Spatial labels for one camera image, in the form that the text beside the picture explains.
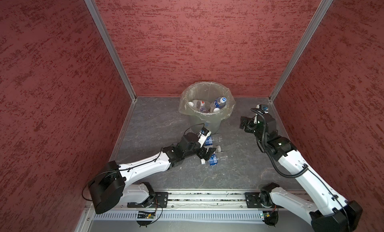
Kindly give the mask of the blue label Pocari bottle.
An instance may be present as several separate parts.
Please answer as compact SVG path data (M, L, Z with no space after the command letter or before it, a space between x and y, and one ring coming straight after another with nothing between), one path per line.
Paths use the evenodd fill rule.
M218 155L212 155L208 161L201 159L202 165L209 165L209 166L215 166L219 163L223 163L228 160L228 156L218 156Z

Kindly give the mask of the blue label bottle white cap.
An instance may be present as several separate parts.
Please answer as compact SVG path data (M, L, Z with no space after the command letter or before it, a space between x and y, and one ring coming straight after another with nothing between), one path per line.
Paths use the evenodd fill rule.
M225 96L216 98L211 103L210 112L215 113L220 111L222 108L226 106L226 103L227 103L227 98Z

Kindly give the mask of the red white label water bottle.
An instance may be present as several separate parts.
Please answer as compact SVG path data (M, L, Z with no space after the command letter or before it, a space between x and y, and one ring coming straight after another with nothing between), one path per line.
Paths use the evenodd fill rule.
M203 100L195 99L195 100L189 101L188 105L189 105L189 107L191 107L192 109L194 109L196 111L199 111L199 112L202 112L202 113L206 113L207 112L206 102L203 101Z

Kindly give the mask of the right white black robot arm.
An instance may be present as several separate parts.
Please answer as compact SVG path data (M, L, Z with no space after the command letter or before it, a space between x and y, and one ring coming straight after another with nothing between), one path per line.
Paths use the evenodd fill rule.
M283 207L311 225L315 232L353 232L363 208L334 190L304 159L297 147L279 136L276 120L260 108L251 108L253 118L241 117L240 129L253 134L260 151L268 156L275 171L286 179L295 179L312 202L289 193L276 183L260 190L264 208Z

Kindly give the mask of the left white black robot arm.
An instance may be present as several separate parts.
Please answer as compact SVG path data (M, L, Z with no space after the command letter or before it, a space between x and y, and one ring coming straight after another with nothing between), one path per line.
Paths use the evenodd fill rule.
M197 156L208 161L215 152L215 149L205 148L210 135L207 129L198 134L187 133L179 143L162 148L152 157L128 164L107 163L86 186L95 213L108 212L119 203L144 207L154 204L156 193L152 186L149 183L139 184L138 181L178 167L189 157Z

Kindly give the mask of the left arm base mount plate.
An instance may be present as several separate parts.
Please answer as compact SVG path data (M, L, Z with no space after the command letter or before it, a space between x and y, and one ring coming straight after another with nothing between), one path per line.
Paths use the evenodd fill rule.
M165 209L168 204L169 193L167 192L155 192L155 195L149 197L149 200L141 204L128 203L127 208L163 208Z

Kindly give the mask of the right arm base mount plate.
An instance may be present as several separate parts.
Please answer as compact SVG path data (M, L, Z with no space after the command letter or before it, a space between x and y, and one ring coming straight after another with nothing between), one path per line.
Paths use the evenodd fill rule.
M245 193L245 201L248 209L282 209L272 202L269 192L248 192Z

